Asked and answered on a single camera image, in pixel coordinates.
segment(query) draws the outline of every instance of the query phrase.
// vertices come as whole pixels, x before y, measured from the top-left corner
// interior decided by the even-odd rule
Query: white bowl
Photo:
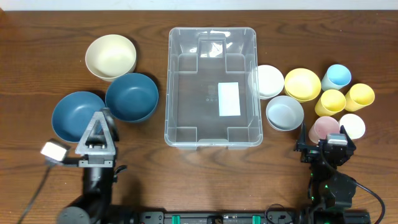
[[[132,42],[116,34],[96,39],[87,49],[86,65],[98,78],[113,82],[136,67],[137,52]]]
[[[271,65],[258,66],[260,99],[266,100],[277,96],[285,86],[285,78]]]

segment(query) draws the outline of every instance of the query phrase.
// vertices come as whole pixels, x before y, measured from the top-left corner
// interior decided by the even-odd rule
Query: white cup
[[[266,116],[268,123],[275,130],[291,131],[303,123],[304,110],[292,97],[277,96],[268,102]]]
[[[339,90],[349,84],[351,81],[351,72],[344,65],[332,65],[328,68],[322,79],[322,90]]]
[[[285,78],[271,65],[258,66],[260,99],[266,100],[278,95],[285,86]]]
[[[136,67],[137,52],[132,42],[116,34],[96,39],[87,49],[86,65],[98,78],[113,82]]]
[[[350,139],[359,139],[365,134],[365,122],[356,114],[346,114],[338,123],[344,126]]]

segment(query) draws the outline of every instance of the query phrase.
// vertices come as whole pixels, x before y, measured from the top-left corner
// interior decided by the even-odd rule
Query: green connector
[[[173,215],[172,216],[172,224],[180,224],[180,216],[179,215]]]
[[[261,224],[261,217],[258,215],[253,215],[253,224]]]

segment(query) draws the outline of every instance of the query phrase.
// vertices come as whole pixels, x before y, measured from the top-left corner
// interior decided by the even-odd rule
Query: white paper card
[[[220,116],[240,116],[239,86],[237,82],[218,84],[218,109]]]

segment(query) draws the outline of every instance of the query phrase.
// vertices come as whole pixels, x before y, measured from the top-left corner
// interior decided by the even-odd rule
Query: light blue bowl
[[[52,129],[64,141],[78,142],[94,112],[104,107],[104,101],[94,93],[69,94],[59,101],[52,113]]]
[[[140,73],[125,74],[109,86],[106,106],[121,121],[138,123],[150,118],[156,109],[159,92],[156,84]]]

